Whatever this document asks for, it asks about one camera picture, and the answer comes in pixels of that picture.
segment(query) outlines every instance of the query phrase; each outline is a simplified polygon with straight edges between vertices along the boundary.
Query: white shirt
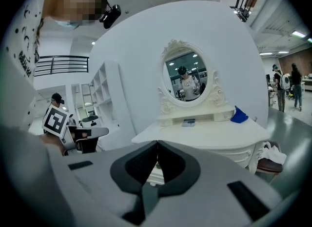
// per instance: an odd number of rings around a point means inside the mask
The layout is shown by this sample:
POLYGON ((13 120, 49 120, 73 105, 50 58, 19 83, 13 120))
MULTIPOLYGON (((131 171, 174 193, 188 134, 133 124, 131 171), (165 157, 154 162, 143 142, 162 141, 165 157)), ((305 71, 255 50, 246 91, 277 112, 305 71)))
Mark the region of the white shirt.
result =
POLYGON ((198 95, 194 94, 194 87, 199 86, 199 82, 196 77, 189 75, 189 77, 184 80, 182 79, 182 83, 180 83, 179 89, 183 89, 185 93, 185 100, 194 100, 199 97, 198 95))
POLYGON ((39 59, 36 53, 37 29, 43 3, 44 0, 26 0, 16 12, 1 42, 0 124, 8 127, 28 130, 35 116, 36 91, 33 82, 39 59))

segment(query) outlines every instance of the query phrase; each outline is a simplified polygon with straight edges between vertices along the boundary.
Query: white towel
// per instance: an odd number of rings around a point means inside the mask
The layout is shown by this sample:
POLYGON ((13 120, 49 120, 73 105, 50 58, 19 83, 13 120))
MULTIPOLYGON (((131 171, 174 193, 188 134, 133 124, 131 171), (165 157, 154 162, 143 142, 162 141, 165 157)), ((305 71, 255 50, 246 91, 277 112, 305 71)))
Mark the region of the white towel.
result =
POLYGON ((259 159, 270 159, 275 163, 283 165, 287 155, 284 153, 281 153, 276 146, 271 147, 271 144, 269 142, 264 142, 262 146, 262 152, 260 154, 259 159))

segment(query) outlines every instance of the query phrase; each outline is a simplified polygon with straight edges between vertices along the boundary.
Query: black rectangular slot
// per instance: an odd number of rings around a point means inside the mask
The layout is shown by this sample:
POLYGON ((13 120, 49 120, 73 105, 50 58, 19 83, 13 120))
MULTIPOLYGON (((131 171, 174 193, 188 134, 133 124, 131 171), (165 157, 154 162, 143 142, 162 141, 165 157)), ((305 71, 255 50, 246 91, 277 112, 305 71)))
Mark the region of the black rectangular slot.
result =
POLYGON ((68 165, 68 167, 70 168, 70 170, 77 170, 77 169, 80 169, 89 165, 93 165, 93 163, 91 161, 82 161, 79 163, 70 164, 68 165))
POLYGON ((258 220, 269 212, 269 209, 242 182, 230 183, 228 184, 228 188, 253 221, 258 220))

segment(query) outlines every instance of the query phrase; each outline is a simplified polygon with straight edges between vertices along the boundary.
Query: backpack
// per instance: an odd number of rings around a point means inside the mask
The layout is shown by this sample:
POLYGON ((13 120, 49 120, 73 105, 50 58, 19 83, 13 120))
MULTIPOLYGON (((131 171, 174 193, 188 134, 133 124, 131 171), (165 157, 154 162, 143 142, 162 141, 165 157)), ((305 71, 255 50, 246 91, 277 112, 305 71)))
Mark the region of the backpack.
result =
POLYGON ((282 73, 280 74, 279 72, 276 72, 281 78, 280 78, 280 82, 279 82, 279 85, 280 87, 283 89, 283 90, 288 90, 290 87, 291 87, 291 83, 289 81, 289 78, 282 73))

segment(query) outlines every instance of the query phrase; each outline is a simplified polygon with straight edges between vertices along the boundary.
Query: long dark hair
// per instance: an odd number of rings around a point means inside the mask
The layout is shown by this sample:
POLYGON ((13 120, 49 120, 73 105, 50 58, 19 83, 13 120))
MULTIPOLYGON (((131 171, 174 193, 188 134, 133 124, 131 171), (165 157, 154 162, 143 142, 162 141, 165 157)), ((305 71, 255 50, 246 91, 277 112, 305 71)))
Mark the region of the long dark hair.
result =
POLYGON ((292 71, 293 71, 293 73, 301 76, 301 73, 299 72, 297 65, 295 63, 292 63, 292 71))

